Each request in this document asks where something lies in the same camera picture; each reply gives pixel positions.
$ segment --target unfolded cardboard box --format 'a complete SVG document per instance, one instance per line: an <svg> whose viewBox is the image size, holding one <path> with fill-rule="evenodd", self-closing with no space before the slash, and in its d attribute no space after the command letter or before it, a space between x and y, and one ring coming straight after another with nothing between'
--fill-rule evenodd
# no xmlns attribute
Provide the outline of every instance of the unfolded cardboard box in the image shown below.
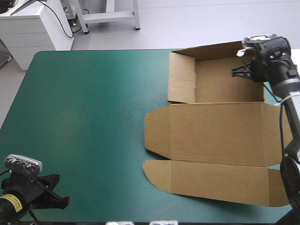
<svg viewBox="0 0 300 225"><path fill-rule="evenodd" d="M288 204L279 170L279 107L263 86L232 77L240 42L170 53L168 100L145 120L146 148L170 160L147 160L157 188L180 195L263 206ZM291 139L284 118L284 134Z"/></svg>

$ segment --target white cabinet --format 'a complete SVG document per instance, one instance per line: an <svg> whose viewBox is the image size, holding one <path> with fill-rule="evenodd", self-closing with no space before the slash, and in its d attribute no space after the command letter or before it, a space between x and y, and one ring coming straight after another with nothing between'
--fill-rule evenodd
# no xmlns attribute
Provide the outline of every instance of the white cabinet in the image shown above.
<svg viewBox="0 0 300 225"><path fill-rule="evenodd" d="M0 39L19 66L28 69L35 53L70 50L73 38L65 35L54 13L40 2L10 16L24 2L19 0L14 8L0 14ZM66 33L72 36L60 0L48 0L46 4L57 14Z"/></svg>

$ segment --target gray floor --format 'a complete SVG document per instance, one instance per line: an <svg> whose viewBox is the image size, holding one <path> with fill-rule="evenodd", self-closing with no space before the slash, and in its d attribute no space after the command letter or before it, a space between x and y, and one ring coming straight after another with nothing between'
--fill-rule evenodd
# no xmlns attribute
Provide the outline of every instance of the gray floor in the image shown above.
<svg viewBox="0 0 300 225"><path fill-rule="evenodd" d="M90 13L103 0L82 0ZM75 34L72 50L185 48L277 33L300 48L300 0L139 0L141 27L134 22L90 24ZM116 0L116 10L132 8ZM25 75L13 60L0 70L0 127Z"/></svg>

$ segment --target green table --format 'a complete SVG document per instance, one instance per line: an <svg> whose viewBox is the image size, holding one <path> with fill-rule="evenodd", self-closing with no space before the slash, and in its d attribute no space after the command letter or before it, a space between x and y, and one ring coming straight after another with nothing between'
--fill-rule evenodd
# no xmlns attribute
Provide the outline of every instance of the green table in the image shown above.
<svg viewBox="0 0 300 225"><path fill-rule="evenodd" d="M151 185L142 164L159 158L144 147L144 118L168 105L171 50L38 53L0 130L1 159L22 154L61 174L65 210L40 220L275 222L289 206L172 195Z"/></svg>

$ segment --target black cable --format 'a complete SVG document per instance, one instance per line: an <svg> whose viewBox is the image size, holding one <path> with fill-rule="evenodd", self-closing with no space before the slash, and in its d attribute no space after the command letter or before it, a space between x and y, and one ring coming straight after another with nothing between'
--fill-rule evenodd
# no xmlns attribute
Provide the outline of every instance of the black cable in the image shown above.
<svg viewBox="0 0 300 225"><path fill-rule="evenodd" d="M44 6L46 6L48 9L50 9L50 10L54 13L54 15L56 16L56 18L58 19L58 22L60 22L60 26L61 26L62 30L64 31L65 35L66 35L68 38L73 38L73 37L74 37L74 33L72 32L72 36L69 36L69 35L66 33L64 27L63 27L62 24L61 24L60 19L58 18L58 16L56 15L56 13L53 11L53 9L51 9L49 6L47 6L45 3L41 2L40 0L37 0L37 1L40 2L40 3L42 3Z"/></svg>
<svg viewBox="0 0 300 225"><path fill-rule="evenodd" d="M275 99L276 102L280 102L276 96L272 93L272 91L264 84L262 83L262 85L267 89L267 91L272 95L272 97Z"/></svg>
<svg viewBox="0 0 300 225"><path fill-rule="evenodd" d="M8 173L8 172L9 172L9 170L6 170L6 171L4 171L4 172L0 173L0 176L2 176L2 175L4 175L4 174L6 174L6 173Z"/></svg>
<svg viewBox="0 0 300 225"><path fill-rule="evenodd" d="M283 114L283 103L280 105L280 113L279 113L279 129L280 129L280 142L281 142L281 152L282 152L282 160L285 157L285 143L283 138L283 128L282 128L282 114Z"/></svg>
<svg viewBox="0 0 300 225"><path fill-rule="evenodd" d="M33 221L34 221L34 223L35 223L36 225L40 225L41 223L39 222L39 220L38 220L38 218L36 217L36 215L34 215L34 213L33 213L33 211L32 211L32 208L33 208L33 206L32 206L32 204L31 204L30 207L29 207L29 209L28 209L28 214L32 217L32 219L33 219Z"/></svg>
<svg viewBox="0 0 300 225"><path fill-rule="evenodd" d="M75 34L75 33L77 33L80 30L81 30L81 28L79 28L77 31L72 31L72 33Z"/></svg>

